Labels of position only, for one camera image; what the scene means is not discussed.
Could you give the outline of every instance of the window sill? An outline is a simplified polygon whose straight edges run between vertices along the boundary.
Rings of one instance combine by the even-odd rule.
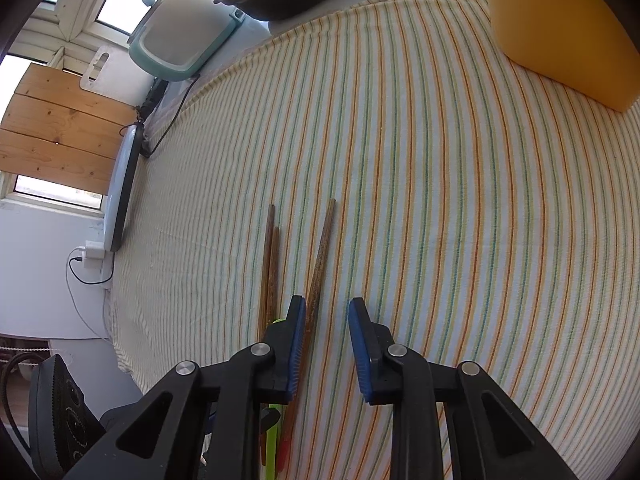
[[[107,40],[117,46],[127,50],[129,49],[129,45],[127,44],[127,41],[129,41],[129,35],[117,30],[116,28],[110,27],[109,25],[105,25],[100,22],[93,22],[84,28],[84,33],[94,36],[101,42],[98,44],[98,48],[100,45],[104,44],[105,40]]]
[[[29,196],[15,191],[7,193],[6,196],[0,200],[0,204],[1,203],[36,207],[39,209],[46,209],[57,213],[73,214],[77,216],[85,216],[88,218],[104,218],[104,211],[102,210],[91,209],[88,207],[83,207],[81,205],[57,202],[56,200],[50,200],[48,198],[41,198],[38,196]]]

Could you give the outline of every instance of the window frame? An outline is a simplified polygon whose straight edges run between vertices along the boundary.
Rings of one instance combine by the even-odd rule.
[[[128,34],[95,21],[104,1],[40,2],[8,53],[47,64],[62,56],[62,61],[56,60],[56,68],[84,73],[104,44],[127,50]]]
[[[8,55],[22,57],[36,63],[43,63],[58,70],[70,70],[63,65],[63,52],[64,48],[60,48],[49,62],[41,61],[35,56],[18,56],[17,54],[12,54],[11,52]],[[94,218],[104,217],[104,211],[106,208],[106,195],[103,195],[102,199],[100,200],[100,208],[74,204],[71,202],[64,202],[62,200],[55,200],[39,195],[32,195],[16,191],[15,185],[18,180],[18,176],[18,174],[0,171],[0,202],[9,201],[14,203],[44,206],[57,211],[83,214]]]
[[[58,212],[67,212],[81,214],[84,216],[91,216],[92,218],[103,218],[106,208],[106,196],[102,196],[100,201],[100,209],[87,207],[84,205],[73,204],[71,202],[62,202],[60,200],[54,200],[45,198],[43,196],[30,195],[15,190],[15,183],[18,180],[18,175],[12,173],[5,173],[0,171],[0,201],[19,203],[23,205],[39,206],[47,209],[53,209]]]

